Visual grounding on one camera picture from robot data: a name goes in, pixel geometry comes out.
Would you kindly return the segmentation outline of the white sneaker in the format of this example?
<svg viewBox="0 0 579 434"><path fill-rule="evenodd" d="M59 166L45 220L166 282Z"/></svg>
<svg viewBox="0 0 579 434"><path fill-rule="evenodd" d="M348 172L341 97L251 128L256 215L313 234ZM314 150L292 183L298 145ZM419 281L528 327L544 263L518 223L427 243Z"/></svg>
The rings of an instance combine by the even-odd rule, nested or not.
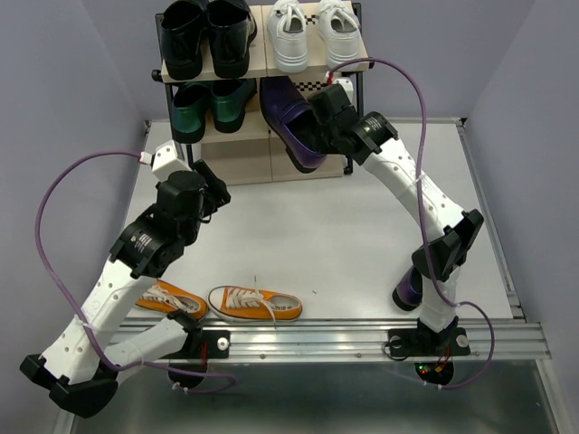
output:
<svg viewBox="0 0 579 434"><path fill-rule="evenodd" d="M344 2L323 0L316 12L318 36L326 45L329 68L352 61L359 55L361 43L360 23Z"/></svg>
<svg viewBox="0 0 579 434"><path fill-rule="evenodd" d="M267 30L273 47L274 63L287 74L308 67L307 22L296 0L279 0L271 8Z"/></svg>

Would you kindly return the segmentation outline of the black loafer right one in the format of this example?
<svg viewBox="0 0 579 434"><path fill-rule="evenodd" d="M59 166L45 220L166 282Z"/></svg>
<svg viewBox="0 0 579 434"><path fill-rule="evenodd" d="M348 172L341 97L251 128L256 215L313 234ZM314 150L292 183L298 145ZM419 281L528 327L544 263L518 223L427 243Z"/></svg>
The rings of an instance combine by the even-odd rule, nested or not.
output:
<svg viewBox="0 0 579 434"><path fill-rule="evenodd" d="M257 24L245 1L211 1L206 7L208 39L214 73L221 79L238 79L250 63L250 45Z"/></svg>

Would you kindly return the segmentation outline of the orange sneaker left one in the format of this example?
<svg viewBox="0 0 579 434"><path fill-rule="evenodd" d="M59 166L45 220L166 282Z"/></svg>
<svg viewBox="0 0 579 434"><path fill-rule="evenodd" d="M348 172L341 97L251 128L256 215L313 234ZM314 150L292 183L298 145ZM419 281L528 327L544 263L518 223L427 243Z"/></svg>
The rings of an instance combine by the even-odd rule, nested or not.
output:
<svg viewBox="0 0 579 434"><path fill-rule="evenodd" d="M170 314L182 310L195 320L202 320L208 313L207 303L163 280L157 280L136 302L136 306L150 311Z"/></svg>

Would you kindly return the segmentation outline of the orange sneaker one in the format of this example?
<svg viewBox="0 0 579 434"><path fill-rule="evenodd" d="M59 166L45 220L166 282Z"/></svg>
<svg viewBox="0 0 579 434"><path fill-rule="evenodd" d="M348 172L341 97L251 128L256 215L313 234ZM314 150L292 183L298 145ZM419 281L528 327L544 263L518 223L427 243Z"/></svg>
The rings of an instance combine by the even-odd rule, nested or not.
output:
<svg viewBox="0 0 579 434"><path fill-rule="evenodd" d="M207 303L163 280L157 280L136 302L136 306L150 311L170 314L182 310L195 320L202 320L208 313Z"/></svg>
<svg viewBox="0 0 579 434"><path fill-rule="evenodd" d="M206 301L224 321L263 322L273 327L295 321L303 312L302 302L292 295L234 285L210 289Z"/></svg>

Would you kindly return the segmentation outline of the black loafer left one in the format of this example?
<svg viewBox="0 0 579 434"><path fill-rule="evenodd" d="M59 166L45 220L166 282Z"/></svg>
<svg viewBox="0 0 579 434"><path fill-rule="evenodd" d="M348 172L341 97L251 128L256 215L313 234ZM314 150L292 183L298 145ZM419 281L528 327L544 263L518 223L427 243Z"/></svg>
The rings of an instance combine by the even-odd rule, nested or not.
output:
<svg viewBox="0 0 579 434"><path fill-rule="evenodd" d="M161 20L161 52L174 80L195 78L203 68L200 45L207 27L207 1L174 1Z"/></svg>

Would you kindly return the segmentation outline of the green loafer right one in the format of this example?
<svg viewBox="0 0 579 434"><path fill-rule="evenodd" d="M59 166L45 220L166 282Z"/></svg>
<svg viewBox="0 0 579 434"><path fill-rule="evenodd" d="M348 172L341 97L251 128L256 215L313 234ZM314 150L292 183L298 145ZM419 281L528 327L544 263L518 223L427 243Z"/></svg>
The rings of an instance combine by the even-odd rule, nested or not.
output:
<svg viewBox="0 0 579 434"><path fill-rule="evenodd" d="M245 118L246 105L256 93L256 79L214 81L210 105L215 129L224 134L238 131Z"/></svg>

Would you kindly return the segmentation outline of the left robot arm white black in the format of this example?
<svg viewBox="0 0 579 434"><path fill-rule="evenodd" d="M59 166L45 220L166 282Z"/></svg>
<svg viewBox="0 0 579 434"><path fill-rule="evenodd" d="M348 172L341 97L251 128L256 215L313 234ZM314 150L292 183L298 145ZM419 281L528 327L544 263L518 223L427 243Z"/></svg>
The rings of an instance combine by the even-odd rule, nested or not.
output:
<svg viewBox="0 0 579 434"><path fill-rule="evenodd" d="M54 278L74 317L52 345L20 365L58 407L76 416L98 414L137 369L159 368L158 359L167 355L203 351L202 327L182 308L132 339L110 342L138 299L195 243L201 225L231 201L225 182L203 160L173 171L156 189L155 202L113 244L83 304Z"/></svg>

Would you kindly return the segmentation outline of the aluminium mounting rail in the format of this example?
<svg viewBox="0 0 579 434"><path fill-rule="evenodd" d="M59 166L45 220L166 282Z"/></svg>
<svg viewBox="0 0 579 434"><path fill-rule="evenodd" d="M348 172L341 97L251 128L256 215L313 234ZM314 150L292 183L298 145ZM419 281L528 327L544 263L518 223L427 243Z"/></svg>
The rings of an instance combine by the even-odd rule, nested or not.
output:
<svg viewBox="0 0 579 434"><path fill-rule="evenodd" d="M224 363L374 363L386 362L382 352L387 333L411 328L412 320L299 320L276 326L207 320L207 330L230 332ZM545 360L551 357L542 326L519 319L493 323L495 361Z"/></svg>

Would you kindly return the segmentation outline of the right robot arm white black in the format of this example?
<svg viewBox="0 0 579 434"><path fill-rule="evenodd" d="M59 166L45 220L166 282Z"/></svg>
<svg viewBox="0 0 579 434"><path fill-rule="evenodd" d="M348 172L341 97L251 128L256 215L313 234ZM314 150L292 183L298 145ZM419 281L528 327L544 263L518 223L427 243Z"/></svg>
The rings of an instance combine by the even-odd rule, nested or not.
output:
<svg viewBox="0 0 579 434"><path fill-rule="evenodd" d="M417 169L383 115L359 116L342 85L325 87L308 103L325 136L325 151L351 157L394 195L421 229L422 246L413 252L411 267L392 294L399 308L418 309L420 315L416 327L389 332L391 356L470 354L455 297L460 268L484 222L482 214L464 210Z"/></svg>

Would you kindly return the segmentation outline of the purple loafer one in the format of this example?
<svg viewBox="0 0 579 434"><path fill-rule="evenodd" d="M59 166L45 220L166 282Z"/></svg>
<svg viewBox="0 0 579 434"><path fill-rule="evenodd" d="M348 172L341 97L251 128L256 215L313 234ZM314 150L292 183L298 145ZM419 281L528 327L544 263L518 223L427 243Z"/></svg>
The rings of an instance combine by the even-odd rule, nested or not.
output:
<svg viewBox="0 0 579 434"><path fill-rule="evenodd" d="M261 114L292 164L303 174L315 172L327 155L319 152L324 138L307 100L287 76L261 78L259 96Z"/></svg>
<svg viewBox="0 0 579 434"><path fill-rule="evenodd" d="M403 311L410 312L422 303L422 275L410 268L393 291L394 303Z"/></svg>

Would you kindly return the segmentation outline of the beige black-framed shoe shelf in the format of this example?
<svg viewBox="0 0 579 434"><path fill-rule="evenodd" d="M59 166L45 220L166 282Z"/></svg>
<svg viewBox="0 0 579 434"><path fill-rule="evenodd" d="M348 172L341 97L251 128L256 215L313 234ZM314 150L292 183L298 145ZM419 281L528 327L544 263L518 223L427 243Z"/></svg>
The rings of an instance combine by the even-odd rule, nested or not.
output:
<svg viewBox="0 0 579 434"><path fill-rule="evenodd" d="M326 45L318 35L318 2L299 1L306 18L306 35L308 44L308 67L301 73L289 75L295 88L304 98L321 90L327 84L325 79L327 67ZM262 184L271 182L296 181L327 177L351 175L354 164L345 156L328 156L321 167L313 173L302 174L290 162L281 139L267 126L261 114L259 101L259 81L261 77L280 76L275 67L274 49L268 36L266 21L271 5L252 5L252 13L258 25L258 34L250 46L250 63L243 79L254 78L257 81L258 95L246 105L246 115L241 128L234 133L218 132L214 127L213 114L206 114L206 129L200 143L182 145L190 160L201 158L228 185ZM213 59L208 41L203 41L200 50L203 56L203 68L200 74L192 79L174 79L168 72L161 52L160 69L151 73L154 81L165 85L167 107L170 110L177 86L189 81L220 80L214 73ZM342 76L349 77L353 90L349 92L352 104L360 114L364 114L363 73L368 71L367 64L358 64L344 68Z"/></svg>

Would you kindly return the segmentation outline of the green loafer one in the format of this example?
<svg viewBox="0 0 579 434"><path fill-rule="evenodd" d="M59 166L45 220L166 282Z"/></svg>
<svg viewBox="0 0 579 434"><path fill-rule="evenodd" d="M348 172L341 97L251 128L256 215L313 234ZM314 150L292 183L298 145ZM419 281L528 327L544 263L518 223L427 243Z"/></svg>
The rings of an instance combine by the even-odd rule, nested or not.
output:
<svg viewBox="0 0 579 434"><path fill-rule="evenodd" d="M246 105L256 93L256 79L214 81L210 105L215 129L224 134L238 131L245 118Z"/></svg>
<svg viewBox="0 0 579 434"><path fill-rule="evenodd" d="M198 143L204 136L206 112L210 106L210 86L190 82L181 86L172 101L171 125L175 141Z"/></svg>

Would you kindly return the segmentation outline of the green loafer left one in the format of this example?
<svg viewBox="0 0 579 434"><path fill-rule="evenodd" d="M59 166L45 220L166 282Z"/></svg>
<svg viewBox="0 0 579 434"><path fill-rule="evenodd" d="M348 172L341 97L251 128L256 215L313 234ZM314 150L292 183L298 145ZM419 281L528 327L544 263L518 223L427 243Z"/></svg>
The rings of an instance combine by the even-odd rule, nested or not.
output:
<svg viewBox="0 0 579 434"><path fill-rule="evenodd" d="M171 125L175 141L198 143L204 136L206 112L210 106L210 86L190 82L181 86L172 101Z"/></svg>

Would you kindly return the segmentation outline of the black loafer one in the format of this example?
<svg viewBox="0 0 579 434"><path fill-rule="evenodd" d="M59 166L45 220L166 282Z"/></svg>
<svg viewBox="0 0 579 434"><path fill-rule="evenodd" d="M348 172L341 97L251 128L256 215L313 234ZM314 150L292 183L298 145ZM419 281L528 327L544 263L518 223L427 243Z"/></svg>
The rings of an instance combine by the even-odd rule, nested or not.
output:
<svg viewBox="0 0 579 434"><path fill-rule="evenodd" d="M200 45L207 27L207 1L174 1L161 20L161 52L174 80L195 78L203 68Z"/></svg>
<svg viewBox="0 0 579 434"><path fill-rule="evenodd" d="M208 39L214 73L221 79L238 79L250 63L250 45L257 24L245 1L211 1L206 7Z"/></svg>

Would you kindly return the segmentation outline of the orange sneaker right one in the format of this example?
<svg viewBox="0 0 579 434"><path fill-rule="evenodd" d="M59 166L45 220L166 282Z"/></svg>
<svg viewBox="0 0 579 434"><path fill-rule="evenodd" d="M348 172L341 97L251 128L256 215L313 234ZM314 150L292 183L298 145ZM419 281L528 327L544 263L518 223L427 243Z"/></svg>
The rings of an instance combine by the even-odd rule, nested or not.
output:
<svg viewBox="0 0 579 434"><path fill-rule="evenodd" d="M224 321L263 322L273 327L295 321L303 312L302 302L292 295L234 285L210 289L206 301Z"/></svg>

